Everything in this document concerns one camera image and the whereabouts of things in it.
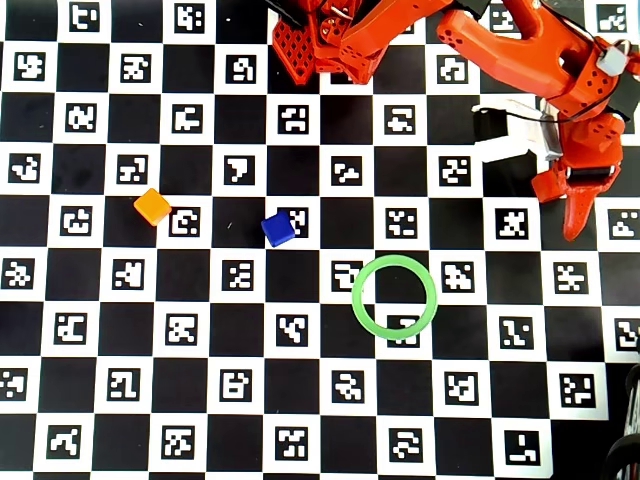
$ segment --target blue cube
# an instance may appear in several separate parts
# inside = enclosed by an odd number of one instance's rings
[[[296,236],[287,212],[278,212],[273,217],[263,220],[260,224],[272,247],[282,245]]]

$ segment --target green ring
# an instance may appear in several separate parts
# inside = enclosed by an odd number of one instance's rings
[[[424,286],[427,294],[427,305],[418,321],[409,327],[398,329],[381,327],[369,316],[364,308],[364,304],[362,303],[364,282],[372,273],[385,267],[404,267],[407,270],[411,270]],[[433,278],[431,278],[429,270],[420,262],[413,258],[405,257],[404,255],[385,255],[384,257],[378,257],[372,262],[369,262],[360,270],[351,289],[351,306],[353,307],[353,313],[356,315],[356,318],[369,333],[386,340],[404,340],[405,338],[419,334],[431,323],[431,320],[433,320],[436,310],[438,309],[436,285],[433,283]]]

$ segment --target black square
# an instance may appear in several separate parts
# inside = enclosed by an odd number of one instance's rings
[[[373,248],[372,198],[322,198],[321,248]]]
[[[429,268],[427,252],[377,251],[376,257],[401,253]],[[416,275],[401,267],[388,267],[376,272],[376,303],[425,303],[425,291]]]
[[[425,94],[423,45],[391,45],[373,77],[373,93]]]
[[[263,355],[263,304],[213,303],[211,319],[209,343],[211,356],[261,357]]]
[[[544,362],[491,362],[490,371],[494,417],[549,417]]]
[[[109,45],[58,44],[59,92],[106,92]]]
[[[490,418],[436,418],[438,475],[493,475]]]
[[[603,305],[640,305],[637,284],[640,254],[600,253]]]
[[[306,85],[296,85],[273,47],[269,45],[269,93],[320,93],[320,76],[312,74]]]
[[[262,416],[209,415],[207,471],[261,470]]]
[[[266,112],[266,96],[216,95],[215,143],[264,144]]]
[[[110,95],[109,143],[159,143],[160,95]]]
[[[100,249],[49,249],[47,300],[98,300]]]
[[[111,0],[112,42],[162,42],[162,0]]]
[[[153,303],[100,304],[99,355],[150,356],[152,350]]]
[[[264,198],[216,197],[213,199],[213,246],[216,248],[264,248]]]
[[[211,195],[213,152],[207,146],[162,146],[162,195]]]
[[[257,3],[251,9],[248,16],[246,6],[234,0],[216,2],[216,43],[264,44],[267,38],[267,5]]]
[[[351,305],[321,305],[322,357],[374,358],[375,338],[362,328]]]
[[[40,183],[42,155],[39,153],[9,153],[9,183]]]
[[[54,145],[51,193],[102,194],[104,145]]]
[[[40,354],[42,305],[42,302],[0,302],[0,355]]]
[[[378,415],[433,415],[431,362],[378,360]]]
[[[517,157],[484,163],[484,196],[535,197],[531,179],[538,173],[536,161],[535,154],[529,151]]]
[[[473,250],[484,246],[481,198],[431,198],[431,248]]]
[[[318,360],[265,359],[265,413],[319,413],[319,368]]]
[[[376,473],[375,418],[322,417],[320,432],[320,471]]]
[[[473,145],[471,108],[480,103],[479,95],[428,95],[427,143],[429,145]],[[451,119],[456,128],[451,128]]]
[[[161,459],[193,460],[195,458],[196,427],[194,425],[163,425],[161,438]]]
[[[318,195],[318,147],[267,147],[267,195]]]
[[[267,250],[267,302],[318,302],[317,251]]]
[[[206,358],[154,358],[152,412],[207,411]]]
[[[600,308],[545,307],[544,316],[550,361],[604,361]]]
[[[156,229],[135,209],[133,197],[106,197],[105,247],[155,247]]]
[[[44,82],[47,65],[46,52],[16,52],[13,80],[16,82]]]
[[[487,300],[495,304],[542,304],[539,252],[486,252]]]
[[[7,40],[56,41],[58,5],[56,0],[37,3],[7,0]]]
[[[165,45],[164,93],[213,93],[214,47]]]
[[[4,92],[0,140],[50,142],[53,136],[53,103],[54,95],[51,93]]]
[[[35,415],[0,415],[0,470],[33,469]]]
[[[372,118],[371,96],[322,95],[320,97],[320,143],[323,145],[371,145],[373,144]]]
[[[484,306],[440,306],[431,322],[433,358],[487,360],[487,312]]]
[[[158,250],[158,301],[209,301],[209,250]]]
[[[149,415],[96,415],[93,470],[141,471],[149,455]]]
[[[95,358],[43,358],[38,412],[93,412]]]
[[[376,147],[376,196],[426,196],[427,150],[425,147]]]
[[[49,197],[0,196],[0,245],[46,246]]]

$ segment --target checkerboard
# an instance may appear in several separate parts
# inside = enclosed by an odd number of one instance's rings
[[[370,84],[295,87],[262,3],[0,2],[0,478],[594,478],[638,359],[638,115],[568,243],[517,132],[474,146],[472,106],[535,97],[437,43],[437,16]],[[554,6],[639,40],[637,2]],[[500,3],[482,22],[517,36]],[[157,229],[132,206],[150,187]],[[400,342],[350,305],[388,253],[439,294]],[[363,298],[400,328],[424,295],[388,268]]]

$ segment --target orange cube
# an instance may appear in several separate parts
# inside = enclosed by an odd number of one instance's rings
[[[157,227],[160,221],[171,213],[169,202],[153,188],[133,202],[133,206],[154,227]]]

